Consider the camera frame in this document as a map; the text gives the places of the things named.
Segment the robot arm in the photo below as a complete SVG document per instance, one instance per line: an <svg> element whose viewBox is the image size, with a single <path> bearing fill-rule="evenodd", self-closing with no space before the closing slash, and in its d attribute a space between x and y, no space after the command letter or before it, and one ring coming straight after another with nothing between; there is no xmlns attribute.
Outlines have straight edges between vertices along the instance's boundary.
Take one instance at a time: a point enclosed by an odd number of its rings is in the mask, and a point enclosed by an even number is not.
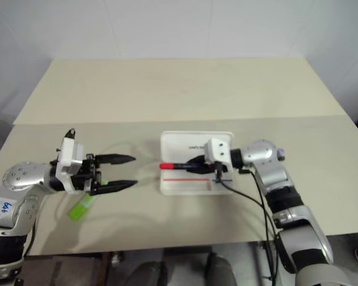
<svg viewBox="0 0 358 286"><path fill-rule="evenodd" d="M101 164L122 164L135 160L127 155L87 154L75 143L71 129L63 138L58 158L48 164L25 162L10 168L0 186L0 280L13 279L21 271L26 238L35 223L39 206L46 195L57 191L90 195L118 192L137 181L101 184Z"/></svg>
<svg viewBox="0 0 358 286"><path fill-rule="evenodd" d="M329 241L297 193L280 162L284 159L283 150L266 140L235 150L229 150L228 144L217 139L205 145L208 163L219 161L237 169L251 167L255 170L255 179L272 211L274 224L282 229L274 243L284 268L296 273L296 286L323 283L350 286L345 273L333 265Z"/></svg>

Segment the white plastic tray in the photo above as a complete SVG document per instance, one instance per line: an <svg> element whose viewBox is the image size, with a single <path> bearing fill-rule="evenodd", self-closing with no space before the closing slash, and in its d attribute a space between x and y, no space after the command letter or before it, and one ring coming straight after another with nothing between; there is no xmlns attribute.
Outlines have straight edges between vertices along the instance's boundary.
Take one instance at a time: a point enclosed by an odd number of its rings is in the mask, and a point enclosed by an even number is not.
<svg viewBox="0 0 358 286"><path fill-rule="evenodd" d="M203 147L218 138L231 147L231 132L165 131L161 135L162 162L185 163L204 155ZM233 172L223 173L225 183L234 187ZM161 193L165 195L225 195L231 192L215 183L215 173L194 174L185 170L161 170Z"/></svg>

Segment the white wall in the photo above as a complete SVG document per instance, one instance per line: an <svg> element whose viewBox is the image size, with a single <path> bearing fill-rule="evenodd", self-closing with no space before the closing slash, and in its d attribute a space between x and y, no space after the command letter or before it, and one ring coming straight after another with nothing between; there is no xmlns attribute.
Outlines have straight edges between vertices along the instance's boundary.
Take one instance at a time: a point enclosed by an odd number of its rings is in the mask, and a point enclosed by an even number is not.
<svg viewBox="0 0 358 286"><path fill-rule="evenodd" d="M51 58L299 56L357 120L358 0L0 0L0 120Z"/></svg>

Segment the floor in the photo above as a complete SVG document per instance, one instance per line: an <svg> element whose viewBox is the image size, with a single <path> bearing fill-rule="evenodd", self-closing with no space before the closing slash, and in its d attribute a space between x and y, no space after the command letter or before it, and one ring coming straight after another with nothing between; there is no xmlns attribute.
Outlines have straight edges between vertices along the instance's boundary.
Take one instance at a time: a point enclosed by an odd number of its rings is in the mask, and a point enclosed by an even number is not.
<svg viewBox="0 0 358 286"><path fill-rule="evenodd" d="M358 286L358 263L353 251L358 247L358 234L329 237L335 263L349 276L353 286ZM184 253L183 249L134 250L123 253L123 261L110 267L106 286L122 286L128 275L141 263L165 261L168 267L169 286L204 285L204 267L211 250L226 258L232 265L238 285L267 286L271 282L265 251L260 243L218 244ZM95 286L100 261L90 257L47 256L30 257L23 266L20 277L27 285ZM278 286L294 286L294 275L280 267Z"/></svg>

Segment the table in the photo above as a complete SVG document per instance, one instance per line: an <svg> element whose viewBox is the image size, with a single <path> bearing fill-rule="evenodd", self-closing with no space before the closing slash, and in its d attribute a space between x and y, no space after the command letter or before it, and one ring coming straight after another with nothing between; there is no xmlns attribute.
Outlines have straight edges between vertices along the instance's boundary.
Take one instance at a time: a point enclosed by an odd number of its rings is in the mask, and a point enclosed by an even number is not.
<svg viewBox="0 0 358 286"><path fill-rule="evenodd" d="M15 124L345 115L303 58L55 60Z"/></svg>
<svg viewBox="0 0 358 286"><path fill-rule="evenodd" d="M74 127L85 152L123 153L137 161L104 166L105 179L137 179L99 197L84 219L67 217L80 196L58 193L41 208L30 254L87 253L263 240L262 211L238 195L164 196L159 192L159 137L164 130L228 130L234 147L265 138L286 150L284 162L326 235L358 232L358 130L346 115L179 122L17 125L0 152L0 183L20 161L55 158ZM252 179L241 191L258 198Z"/></svg>

